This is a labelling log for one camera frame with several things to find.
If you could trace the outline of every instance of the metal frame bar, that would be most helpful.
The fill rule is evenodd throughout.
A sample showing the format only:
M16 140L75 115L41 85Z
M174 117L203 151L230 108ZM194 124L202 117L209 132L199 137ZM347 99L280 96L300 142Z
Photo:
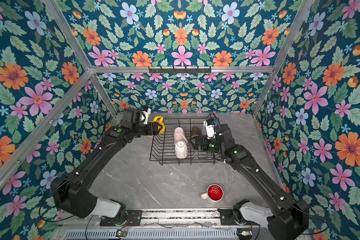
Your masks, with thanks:
M280 71L281 65L283 64L285 58L287 57L288 51L291 48L293 42L296 39L296 36L298 35L298 32L301 29L301 26L307 17L307 14L309 13L309 10L311 9L312 4L315 2L315 0L305 0L301 3L300 8L298 12L296 13L296 17L293 20L293 23L291 25L290 31L284 41L283 46L281 47L281 50L279 51L279 54L276 58L275 64L274 64L274 70L271 73L271 75L268 77L268 80L266 84L263 87L263 90L260 93L260 96L257 100L256 107L253 111L253 117L255 118L257 113L259 112L261 106L263 105L265 98L267 97L267 94L269 90L272 87L273 80L276 78L277 74Z

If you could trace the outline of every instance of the floral wallpaper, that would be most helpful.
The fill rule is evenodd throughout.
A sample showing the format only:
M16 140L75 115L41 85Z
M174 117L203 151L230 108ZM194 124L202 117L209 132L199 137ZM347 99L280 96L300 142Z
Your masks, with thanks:
M57 223L39 218L39 208L47 220L70 216L54 206L52 180L77 167L99 144L110 122L109 111L88 81L1 190L0 239L51 238Z
M360 239L360 0L311 9L258 117L315 240Z

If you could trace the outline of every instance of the light blue flower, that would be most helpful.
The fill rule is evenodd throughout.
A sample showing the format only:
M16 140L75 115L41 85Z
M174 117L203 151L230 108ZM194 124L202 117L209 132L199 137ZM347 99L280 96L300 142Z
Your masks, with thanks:
M4 106L1 106L0 113L1 116L4 116L4 114L8 114L9 108L4 108Z

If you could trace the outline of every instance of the flower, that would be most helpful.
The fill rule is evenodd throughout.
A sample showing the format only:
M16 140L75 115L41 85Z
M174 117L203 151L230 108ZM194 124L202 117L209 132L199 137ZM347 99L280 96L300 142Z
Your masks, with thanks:
M173 64L175 66L180 65L180 63L182 66L184 66L184 64L191 65L191 61L188 58L190 58L193 55L193 53L185 52L185 47L182 45L179 46L178 51L179 51L178 53L176 53L176 52L171 53L171 55L174 58L176 58L176 60L173 62Z
M28 82L27 75L27 72L17 64L6 63L5 68L0 67L0 82L4 82L3 85L7 88L19 90L20 87L24 87Z
M223 93L221 92L221 90L218 88L218 89L213 89L211 91L211 98L215 98L215 99L218 99L219 96L221 96Z
M237 8L236 2L231 3L231 6L226 4L223 7L223 12L225 13L221 16L221 20L224 22L228 20L228 24L232 24L233 21L235 20L234 18L237 18L240 15L240 10L236 8Z
M321 98L327 92L327 88L327 86L323 86L317 91L317 84L312 84L311 93L304 93L304 98L309 100L305 103L304 109L312 107L312 113L316 115L319 112L319 105L322 107L327 106L327 99Z
M137 22L139 20L139 16L135 14L136 7L134 5L128 5L126 2L123 2L121 4L123 7L122 10L120 10L120 16L123 18L127 18L127 23L132 25L133 21Z
M89 52L88 55L91 58L96 58L96 60L95 60L96 66L100 66L102 64L103 66L108 67L109 63L111 63L111 64L114 63L114 61L112 59L107 58L109 55L107 50L102 50L100 53L100 50L96 46L92 46L92 50L94 51L94 53Z
M199 44L199 48L197 49L200 54L202 53L206 53L206 50L208 49L208 47L205 45L205 43L203 43L203 45Z
M332 178L332 182L334 184L338 184L340 182L340 187L343 191L347 190L347 184L350 187L355 186L354 181L348 178L352 175L352 170L346 169L343 171L343 167L338 163L336 165L336 170L332 168L329 171L332 175L335 175L335 177Z
M13 199L13 202L9 202L6 204L8 209L6 216L8 217L12 213L14 216L19 215L20 209L23 209L27 206L27 204L24 203L26 199L27 197L22 197L20 199L20 196L16 195Z
M344 207L346 201L342 198L340 199L339 194L337 192L335 192L335 195L330 193L329 196L331 197L329 203L335 206L336 211L339 211L339 209L341 209L342 211L346 210L346 208Z
M157 53L162 53L164 54L164 51L166 51L167 49L164 48L164 44L160 45L159 43L157 44L157 47L156 47L156 50L157 50Z
M350 114L350 110L348 110L352 104L348 103L346 104L346 101L343 100L341 101L341 105L340 104L336 104L335 105L337 110L335 111L336 114L340 114L340 117L343 118L344 114Z
M289 96L291 95L291 93L288 93L289 91L289 87L285 88L283 87L283 91L280 93L281 96L281 101L288 101Z
M221 53L216 53L216 56L213 58L212 62L214 62L215 67L228 67L229 63L232 62L231 53L227 53L227 51L221 51Z
M311 170L308 167L301 171L301 175L303 176L303 183L305 185L309 184L311 187L313 187L313 180L316 180L316 176L311 173Z
M339 150L337 156L341 160L346 160L346 164L354 167L355 162L360 166L360 138L356 132L349 132L348 136L344 133L339 136L340 142L336 142L335 148Z
M295 116L297 117L297 124L302 124L304 126L307 123L306 119L308 118L308 113L304 113L304 108L300 108L300 111L297 111Z
M22 177L24 177L25 175L25 171L20 171L18 173L16 173L15 175L13 175L5 184L5 186L3 187L3 194L6 195L7 193L10 192L12 186L13 187L21 187L21 181L18 180Z
M337 81L340 81L344 77L343 72L344 67L341 66L341 63L336 63L335 65L332 63L328 66L328 69L324 71L323 82L325 82L327 86L331 84L335 86Z
M311 36L315 35L316 30L321 30L324 23L322 22L325 18L325 12L322 12L320 15L319 13L316 13L316 15L313 17L313 22L309 25L308 30L311 31Z
M283 83L290 84L295 79L296 72L296 64L289 63L287 66L285 66L283 73Z
M56 175L56 170L51 170L51 172L49 171L45 171L43 173L43 180L40 181L40 186L45 186L46 189L50 189L51 188L51 182L57 178Z
M63 68L61 69L61 73L64 74L65 81L73 85L79 78L77 67L74 66L71 62L63 63L62 66Z
M137 51L137 53L134 53L132 55L134 59L132 59L132 62L136 64L136 67L150 67L152 66L152 59L149 58L147 53L143 53L142 51Z
M264 32L264 36L261 38L264 45L271 45L276 38L279 36L279 30L277 28L270 28L268 31Z
M276 54L276 52L269 52L270 50L271 50L270 45L266 46L264 48L264 51L261 51L260 49L257 49L255 54L258 57L253 58L251 60L251 63L257 63L256 66L262 66L263 63L264 63L264 65L271 64L271 61L268 58L273 57Z
M151 90L151 89L147 89L147 92L145 93L146 96L149 97L149 99L153 99L157 97L156 91L155 90Z
M345 13L342 20L346 19L347 17L353 18L355 11L360 9L360 0L349 0L348 3L349 6L346 6L342 9L342 12Z
M175 33L175 40L178 44L180 45L184 45L184 43L186 43L188 34L185 32L185 30L183 28L179 28L177 30L177 33Z
M33 15L29 11L24 12L25 16L29 19L27 24L30 29L38 32L40 36L44 35L44 30L47 29L45 22L40 21L40 16L37 12L33 12Z

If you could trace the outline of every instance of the wall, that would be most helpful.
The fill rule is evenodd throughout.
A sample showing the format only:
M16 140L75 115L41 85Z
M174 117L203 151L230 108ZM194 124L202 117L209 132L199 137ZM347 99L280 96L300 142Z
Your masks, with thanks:
M286 191L329 224L313 237L360 239L360 1L315 5L293 48L259 127Z

